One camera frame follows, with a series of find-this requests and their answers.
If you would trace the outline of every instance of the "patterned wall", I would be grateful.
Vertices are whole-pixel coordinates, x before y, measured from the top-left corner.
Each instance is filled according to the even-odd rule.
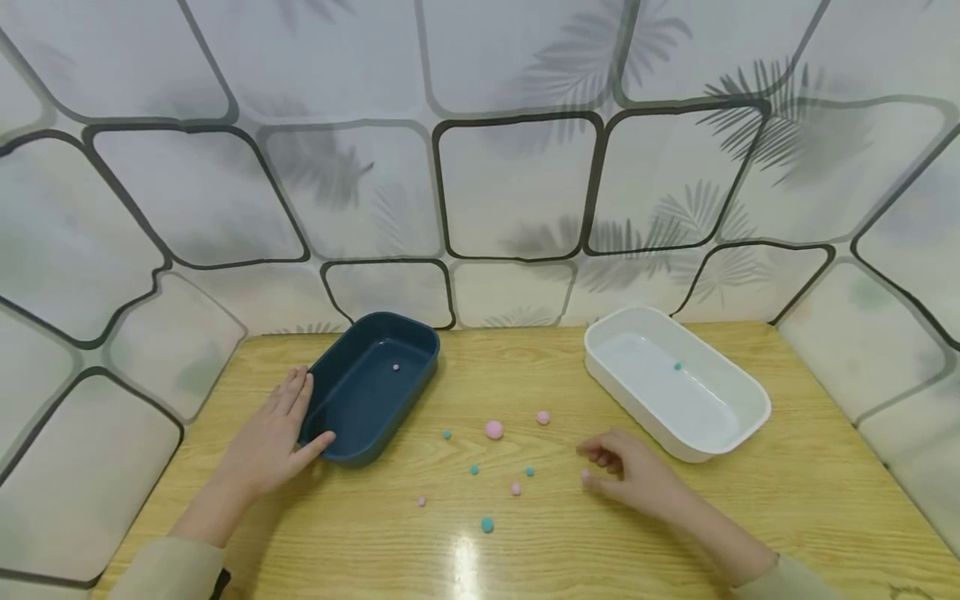
[[[244,338],[380,309],[768,321],[960,551],[958,19],[0,0],[0,597],[85,597]]]

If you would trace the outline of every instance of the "pink pom pom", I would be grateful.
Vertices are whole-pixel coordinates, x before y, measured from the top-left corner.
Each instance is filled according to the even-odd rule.
[[[487,437],[491,440],[499,440],[503,437],[503,423],[498,420],[487,421],[484,431],[487,432]]]

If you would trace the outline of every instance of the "wooden table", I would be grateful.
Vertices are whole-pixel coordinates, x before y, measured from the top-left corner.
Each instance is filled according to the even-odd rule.
[[[702,465],[671,459],[693,488],[845,597],[960,597],[960,564],[775,329],[690,329],[774,403],[732,454]],[[237,351],[94,597],[106,597],[137,549],[167,532],[286,370],[312,363],[334,339],[261,337]],[[649,440],[587,374],[583,329],[441,340],[436,378],[376,463],[318,463],[253,507],[228,548],[226,598],[727,597],[689,542],[581,490],[576,443],[612,426]],[[549,426],[537,424],[539,410],[552,415]],[[484,437],[489,419],[506,426],[499,442]],[[520,497],[510,495],[515,481]],[[490,535],[483,516],[495,520]]]

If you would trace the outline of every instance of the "beige sleeve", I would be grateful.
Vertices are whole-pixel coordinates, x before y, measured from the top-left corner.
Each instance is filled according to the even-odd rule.
[[[133,558],[110,600],[209,600],[224,551],[180,538],[152,540]]]
[[[777,566],[749,584],[735,588],[733,597],[740,600],[839,600],[840,596],[819,577],[788,556],[777,560]]]

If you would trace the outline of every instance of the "plastic tray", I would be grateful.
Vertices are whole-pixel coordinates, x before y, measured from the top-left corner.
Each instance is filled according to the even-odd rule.
[[[601,319],[584,344],[587,371],[682,461],[730,452],[770,417],[770,397],[755,379],[654,308]]]
[[[425,324],[388,312],[357,320],[310,368],[314,389],[300,444],[330,429],[337,439],[325,460],[372,463],[437,371],[439,355],[440,338]]]

